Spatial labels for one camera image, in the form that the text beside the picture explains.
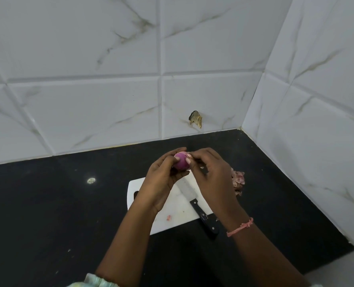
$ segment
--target white backsplash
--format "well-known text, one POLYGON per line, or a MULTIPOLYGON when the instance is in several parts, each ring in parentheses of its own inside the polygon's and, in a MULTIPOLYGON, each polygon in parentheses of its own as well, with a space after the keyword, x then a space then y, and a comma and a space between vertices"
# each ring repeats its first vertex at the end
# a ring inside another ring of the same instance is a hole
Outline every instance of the white backsplash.
POLYGON ((354 0, 293 0, 242 128, 354 244, 354 0))
POLYGON ((291 1, 0 0, 0 163, 240 127, 291 1))

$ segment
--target person's right arm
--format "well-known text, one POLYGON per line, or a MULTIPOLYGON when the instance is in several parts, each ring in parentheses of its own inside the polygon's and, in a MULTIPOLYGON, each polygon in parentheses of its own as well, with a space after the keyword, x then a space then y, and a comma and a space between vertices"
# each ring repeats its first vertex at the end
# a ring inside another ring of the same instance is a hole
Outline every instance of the person's right arm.
MULTIPOLYGON (((203 197, 228 232, 234 231, 250 217, 239 205, 233 190, 230 165, 211 148, 190 152, 207 167, 204 175, 194 159, 188 159, 203 197)), ((308 287, 303 275, 259 230, 256 224, 232 236, 242 259, 258 286, 308 287)))

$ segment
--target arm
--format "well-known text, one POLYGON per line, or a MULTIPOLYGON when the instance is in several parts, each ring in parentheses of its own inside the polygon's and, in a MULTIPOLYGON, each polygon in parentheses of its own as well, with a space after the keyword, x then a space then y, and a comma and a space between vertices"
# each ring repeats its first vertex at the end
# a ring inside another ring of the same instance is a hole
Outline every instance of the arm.
MULTIPOLYGON (((187 159, 203 197, 227 231, 233 231, 242 223, 248 222, 249 216, 234 195, 229 164, 211 148, 200 149, 190 154, 194 159, 201 159, 209 171, 204 175, 196 161, 187 159)), ((304 276, 255 224, 242 229, 232 237, 258 286, 310 286, 304 276)))
POLYGON ((136 199, 96 270, 97 276, 120 287, 138 286, 155 216, 164 206, 174 183, 189 174, 188 171, 173 175, 170 172, 179 160, 172 155, 185 150, 170 151, 151 165, 136 199))

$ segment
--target knife handle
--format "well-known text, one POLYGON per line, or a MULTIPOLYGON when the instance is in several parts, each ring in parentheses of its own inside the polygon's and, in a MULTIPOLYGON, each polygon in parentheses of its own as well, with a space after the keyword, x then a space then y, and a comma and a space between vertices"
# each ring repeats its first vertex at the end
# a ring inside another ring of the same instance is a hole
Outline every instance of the knife handle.
POLYGON ((202 208, 199 207, 197 199, 193 199, 192 201, 190 201, 190 204, 194 208, 196 213, 199 215, 199 218, 204 223, 204 225, 208 228, 208 230, 215 235, 218 234, 218 232, 219 232, 218 227, 215 225, 214 221, 212 221, 208 218, 208 216, 202 210, 202 208))

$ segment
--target forearm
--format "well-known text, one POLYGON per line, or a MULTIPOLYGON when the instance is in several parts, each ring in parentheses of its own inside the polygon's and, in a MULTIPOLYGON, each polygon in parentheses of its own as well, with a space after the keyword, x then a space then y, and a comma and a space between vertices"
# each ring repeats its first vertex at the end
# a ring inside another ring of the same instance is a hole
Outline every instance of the forearm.
MULTIPOLYGON (((247 213, 238 206, 223 214, 221 222, 228 231, 233 231, 249 219, 247 213)), ((310 285, 255 224, 237 232, 232 238, 258 286, 310 285)))
POLYGON ((138 198, 133 202, 98 266, 96 275, 120 287, 139 284, 156 214, 143 200, 138 198))

